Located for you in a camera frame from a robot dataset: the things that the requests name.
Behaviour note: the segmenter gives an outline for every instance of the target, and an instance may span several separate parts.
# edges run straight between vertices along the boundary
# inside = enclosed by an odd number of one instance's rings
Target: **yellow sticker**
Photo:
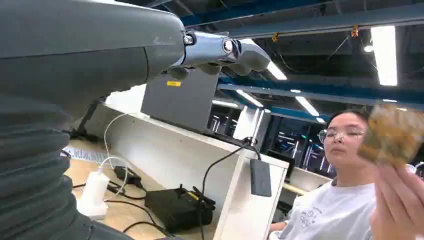
[[[181,87],[181,82],[180,81],[168,81],[166,83],[166,85],[172,86],[172,87]]]
[[[187,193],[188,193],[188,195],[192,196],[194,199],[196,199],[197,201],[199,201],[198,196],[194,195],[194,193],[189,192],[189,191]]]

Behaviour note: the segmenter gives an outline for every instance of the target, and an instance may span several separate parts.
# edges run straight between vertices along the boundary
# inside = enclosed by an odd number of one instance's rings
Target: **white t-shirt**
[[[270,240],[370,240],[370,216],[376,208],[374,184],[320,188],[296,198],[283,231]]]

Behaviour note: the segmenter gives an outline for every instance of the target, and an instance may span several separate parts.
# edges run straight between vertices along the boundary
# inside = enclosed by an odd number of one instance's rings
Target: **paper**
[[[83,150],[83,149],[75,148],[72,146],[66,146],[63,150],[68,152],[73,159],[84,160],[91,163],[97,163],[99,165],[103,162],[103,160],[105,160],[108,157],[108,155],[103,152]],[[114,167],[125,166],[125,164],[121,162],[120,160],[111,158],[110,161],[112,162],[112,165]],[[104,167],[108,166],[109,168],[111,168],[111,165],[108,164],[108,162],[104,164],[103,166]]]

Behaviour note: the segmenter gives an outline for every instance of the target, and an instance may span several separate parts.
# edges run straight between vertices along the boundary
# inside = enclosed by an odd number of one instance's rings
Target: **white power adapter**
[[[101,221],[106,217],[108,205],[103,201],[109,178],[100,170],[88,175],[84,192],[76,202],[76,209],[92,220]]]

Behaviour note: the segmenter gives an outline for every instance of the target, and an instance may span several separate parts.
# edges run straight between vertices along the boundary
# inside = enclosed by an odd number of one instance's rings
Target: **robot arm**
[[[0,32],[2,239],[130,239],[78,213],[63,176],[63,125],[166,70],[247,74],[270,61],[255,44],[186,32],[171,13],[113,1],[3,0]]]

